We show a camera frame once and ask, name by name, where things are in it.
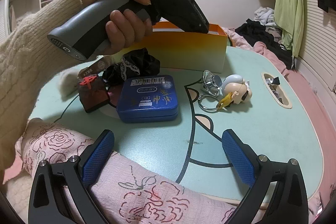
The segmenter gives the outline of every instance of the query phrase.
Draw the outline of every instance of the metal screw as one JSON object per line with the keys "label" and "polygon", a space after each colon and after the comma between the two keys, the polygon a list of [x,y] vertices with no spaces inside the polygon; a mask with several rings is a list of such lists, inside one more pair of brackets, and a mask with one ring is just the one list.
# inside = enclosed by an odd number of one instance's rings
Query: metal screw
{"label": "metal screw", "polygon": [[260,155],[259,160],[265,162],[268,161],[268,158],[265,155]]}
{"label": "metal screw", "polygon": [[39,163],[39,166],[45,166],[48,162],[46,160],[42,160]]}
{"label": "metal screw", "polygon": [[291,164],[292,165],[298,165],[299,162],[296,159],[291,159]]}
{"label": "metal screw", "polygon": [[71,162],[75,162],[75,161],[78,160],[78,156],[77,156],[77,155],[73,155],[73,156],[70,157],[69,160],[70,160]]}

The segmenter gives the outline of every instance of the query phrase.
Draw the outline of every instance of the cat ear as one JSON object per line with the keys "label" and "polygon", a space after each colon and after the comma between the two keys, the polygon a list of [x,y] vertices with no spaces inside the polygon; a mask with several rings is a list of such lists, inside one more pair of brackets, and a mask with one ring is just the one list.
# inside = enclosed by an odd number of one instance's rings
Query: cat ear
{"label": "cat ear", "polygon": [[201,124],[203,124],[206,128],[213,131],[213,122],[212,122],[210,117],[208,117],[207,115],[203,115],[203,114],[202,115],[201,114],[195,114],[195,118]]}
{"label": "cat ear", "polygon": [[199,97],[199,93],[197,90],[194,90],[192,88],[187,88],[188,92],[189,92],[189,95],[190,95],[190,98],[191,98],[191,102],[196,102],[197,101],[197,98]]}

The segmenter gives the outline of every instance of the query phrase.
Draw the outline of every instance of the blue mesh pad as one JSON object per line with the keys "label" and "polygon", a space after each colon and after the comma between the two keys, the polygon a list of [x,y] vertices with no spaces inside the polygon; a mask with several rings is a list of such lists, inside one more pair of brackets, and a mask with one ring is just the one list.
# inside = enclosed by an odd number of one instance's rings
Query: blue mesh pad
{"label": "blue mesh pad", "polygon": [[222,146],[225,154],[229,157],[242,182],[252,187],[255,182],[254,166],[228,130],[223,132]]}
{"label": "blue mesh pad", "polygon": [[114,146],[114,134],[109,132],[97,146],[86,164],[83,166],[82,181],[85,188],[96,182],[101,169]]}

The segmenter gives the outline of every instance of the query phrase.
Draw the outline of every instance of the black clothing pile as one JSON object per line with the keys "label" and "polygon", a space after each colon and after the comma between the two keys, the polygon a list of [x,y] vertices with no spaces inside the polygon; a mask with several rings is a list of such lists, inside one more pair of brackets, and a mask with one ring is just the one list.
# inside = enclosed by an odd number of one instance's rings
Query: black clothing pile
{"label": "black clothing pile", "polygon": [[292,67],[292,51],[286,50],[285,47],[275,42],[274,36],[266,32],[266,27],[261,25],[259,21],[247,19],[246,23],[235,29],[235,32],[244,37],[252,47],[257,41],[265,43],[267,49],[284,62],[287,69],[294,69]]}

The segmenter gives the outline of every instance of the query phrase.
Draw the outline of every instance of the handheld barcode scanner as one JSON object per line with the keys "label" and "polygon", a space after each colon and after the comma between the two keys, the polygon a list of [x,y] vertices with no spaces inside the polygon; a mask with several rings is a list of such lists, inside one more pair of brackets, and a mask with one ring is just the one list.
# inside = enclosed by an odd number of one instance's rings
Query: handheld barcode scanner
{"label": "handheld barcode scanner", "polygon": [[152,25],[164,17],[185,32],[208,33],[209,22],[195,0],[151,0],[145,6],[134,0],[98,0],[73,16],[48,35],[51,43],[72,57],[85,61],[98,49],[110,45],[105,25],[114,10],[132,10],[142,21],[150,18]]}

